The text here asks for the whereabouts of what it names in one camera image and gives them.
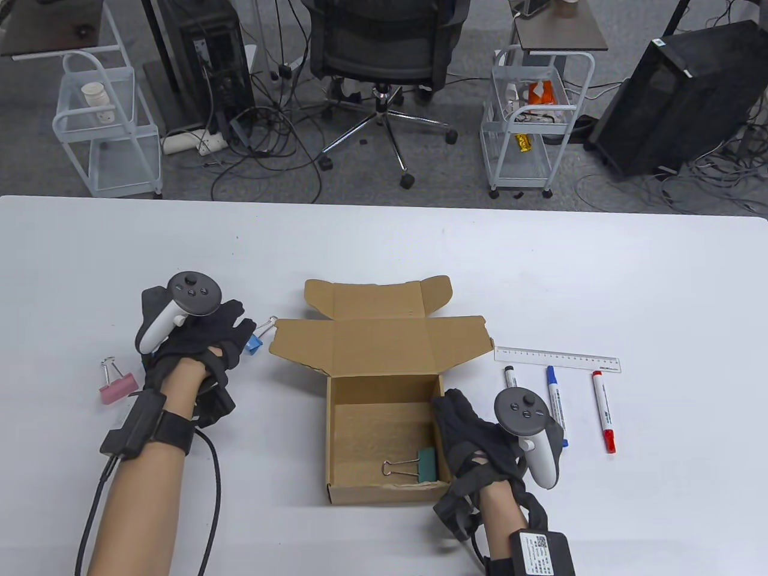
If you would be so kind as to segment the person's right hand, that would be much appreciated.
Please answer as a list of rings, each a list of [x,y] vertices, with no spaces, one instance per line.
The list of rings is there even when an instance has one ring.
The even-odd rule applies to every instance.
[[[468,496],[496,482],[525,488],[521,450],[500,425],[480,419],[463,392],[448,389],[431,403],[442,440],[445,461],[457,485]]]

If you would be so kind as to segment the person's left hand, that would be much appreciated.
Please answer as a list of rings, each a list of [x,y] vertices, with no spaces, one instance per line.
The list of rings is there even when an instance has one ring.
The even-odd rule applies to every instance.
[[[244,316],[242,302],[231,299],[206,316],[187,316],[183,325],[171,330],[159,348],[142,355],[146,388],[161,389],[162,382],[182,359],[204,365],[208,375],[197,390],[201,396],[228,384],[227,372],[241,361],[241,355],[257,324]]]

